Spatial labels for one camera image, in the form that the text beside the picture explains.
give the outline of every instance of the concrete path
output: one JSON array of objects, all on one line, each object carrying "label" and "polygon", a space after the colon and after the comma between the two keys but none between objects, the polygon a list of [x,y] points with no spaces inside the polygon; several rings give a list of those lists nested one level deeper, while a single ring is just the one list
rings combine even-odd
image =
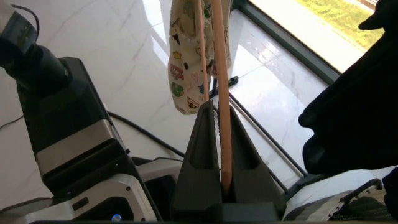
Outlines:
[{"label": "concrete path", "polygon": [[251,0],[340,72],[366,51],[294,0]]}]

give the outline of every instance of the green grass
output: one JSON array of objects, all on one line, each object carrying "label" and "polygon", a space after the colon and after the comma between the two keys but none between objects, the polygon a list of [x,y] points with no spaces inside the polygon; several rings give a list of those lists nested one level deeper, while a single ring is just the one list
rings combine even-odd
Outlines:
[{"label": "green grass", "polygon": [[359,30],[358,25],[366,20],[371,12],[345,0],[296,1],[365,49],[369,49],[384,33],[383,29]]}]

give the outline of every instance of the marble floor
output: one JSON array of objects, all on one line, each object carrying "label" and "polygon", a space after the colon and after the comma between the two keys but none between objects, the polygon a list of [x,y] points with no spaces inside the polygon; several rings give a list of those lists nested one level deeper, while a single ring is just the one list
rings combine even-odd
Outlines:
[{"label": "marble floor", "polygon": [[[171,0],[9,2],[37,13],[40,45],[57,57],[82,59],[109,110],[185,151],[195,115],[184,116],[174,108],[167,83]],[[33,22],[29,14],[21,14]],[[302,146],[312,131],[300,127],[297,118],[326,85],[239,11],[231,13],[229,36],[231,75],[240,78],[231,93],[303,166]],[[22,114],[16,84],[4,70],[0,104],[0,124]],[[294,184],[296,171],[245,116],[239,117],[265,163],[287,187]],[[176,157],[125,124],[116,126],[132,156]],[[0,149],[0,208],[51,196],[40,179],[24,120],[0,131]],[[384,173],[356,170],[308,186],[289,202],[289,209]]]}]

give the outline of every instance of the cartoon print fabric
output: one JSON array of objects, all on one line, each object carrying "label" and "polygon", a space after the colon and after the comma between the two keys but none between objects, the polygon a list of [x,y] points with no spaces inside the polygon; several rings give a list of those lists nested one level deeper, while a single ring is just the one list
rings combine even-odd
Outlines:
[{"label": "cartoon print fabric", "polygon": [[[198,12],[197,2],[203,11]],[[229,13],[231,0],[222,0],[227,63],[229,51]],[[170,14],[169,85],[176,109],[182,114],[195,114],[203,104],[203,71],[201,67],[198,13],[203,14],[207,74],[216,77],[211,0],[173,0]]]}]

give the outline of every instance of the brown rod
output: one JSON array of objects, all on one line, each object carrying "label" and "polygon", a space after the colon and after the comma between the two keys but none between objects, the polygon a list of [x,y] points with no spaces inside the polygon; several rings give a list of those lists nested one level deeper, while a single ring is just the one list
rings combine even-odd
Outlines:
[{"label": "brown rod", "polygon": [[224,196],[229,194],[232,181],[231,114],[229,110],[228,68],[224,36],[222,0],[211,0],[215,62],[218,79],[221,143],[221,186]]},{"label": "brown rod", "polygon": [[199,32],[200,32],[200,52],[201,52],[201,67],[203,70],[203,93],[205,94],[205,102],[209,100],[209,84],[207,80],[207,63],[206,63],[206,49],[205,49],[205,28],[203,21],[203,7],[201,0],[198,2],[198,15],[199,15]]}]

